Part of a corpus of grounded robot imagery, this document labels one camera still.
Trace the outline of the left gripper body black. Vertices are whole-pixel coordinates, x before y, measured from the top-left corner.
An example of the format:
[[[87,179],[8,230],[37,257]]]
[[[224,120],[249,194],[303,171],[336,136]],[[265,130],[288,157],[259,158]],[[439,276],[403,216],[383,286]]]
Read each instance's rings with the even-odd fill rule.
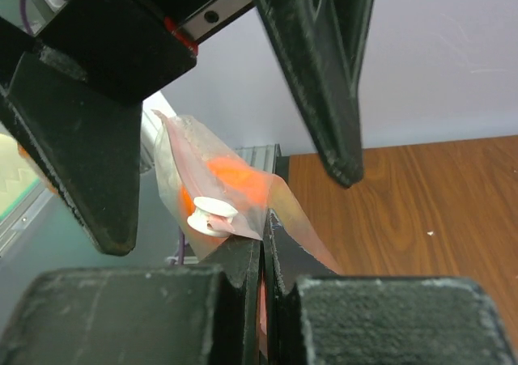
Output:
[[[45,25],[28,35],[1,22],[1,83],[25,53],[71,60],[71,75],[122,103],[136,103],[196,66],[198,46],[253,7],[253,0],[42,2]]]

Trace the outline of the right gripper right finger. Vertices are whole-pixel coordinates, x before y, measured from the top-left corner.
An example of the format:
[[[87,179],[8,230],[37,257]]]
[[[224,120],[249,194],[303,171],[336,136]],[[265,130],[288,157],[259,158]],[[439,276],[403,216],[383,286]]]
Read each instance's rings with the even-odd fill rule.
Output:
[[[272,364],[514,364],[491,297],[452,276],[341,276],[287,232],[264,230]]]

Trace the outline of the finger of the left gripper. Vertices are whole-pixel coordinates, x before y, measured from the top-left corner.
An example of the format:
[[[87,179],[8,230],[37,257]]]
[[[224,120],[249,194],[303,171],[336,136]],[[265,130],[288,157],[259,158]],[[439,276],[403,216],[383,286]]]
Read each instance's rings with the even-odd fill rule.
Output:
[[[104,254],[136,244],[141,115],[30,53],[1,62],[1,122]]]
[[[359,80],[375,0],[253,0],[328,175],[363,179]]]

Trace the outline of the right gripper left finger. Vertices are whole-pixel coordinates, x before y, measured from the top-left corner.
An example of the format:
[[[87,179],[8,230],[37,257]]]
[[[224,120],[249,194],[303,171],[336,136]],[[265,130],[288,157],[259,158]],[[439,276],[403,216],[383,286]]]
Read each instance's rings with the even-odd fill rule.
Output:
[[[1,339],[4,364],[256,364],[261,242],[232,236],[196,265],[54,270]]]

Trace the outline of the clear zip top bag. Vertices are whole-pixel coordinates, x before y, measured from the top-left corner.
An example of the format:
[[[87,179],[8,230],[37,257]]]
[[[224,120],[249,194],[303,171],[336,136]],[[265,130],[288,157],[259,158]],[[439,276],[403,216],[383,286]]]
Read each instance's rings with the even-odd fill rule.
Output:
[[[242,363],[268,359],[264,230],[273,211],[288,234],[335,274],[340,266],[315,232],[286,181],[268,176],[266,209],[251,206],[206,166],[216,155],[236,153],[191,116],[160,116],[155,140],[159,195],[197,259],[223,271],[214,337],[237,351]]]

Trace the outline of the orange fake orange front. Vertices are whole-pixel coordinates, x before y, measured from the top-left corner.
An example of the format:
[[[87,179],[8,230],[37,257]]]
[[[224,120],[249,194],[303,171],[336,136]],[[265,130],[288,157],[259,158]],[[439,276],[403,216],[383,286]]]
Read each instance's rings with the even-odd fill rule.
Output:
[[[242,193],[251,206],[266,209],[268,176],[250,167],[239,156],[218,156],[205,161],[208,169],[226,186]]]

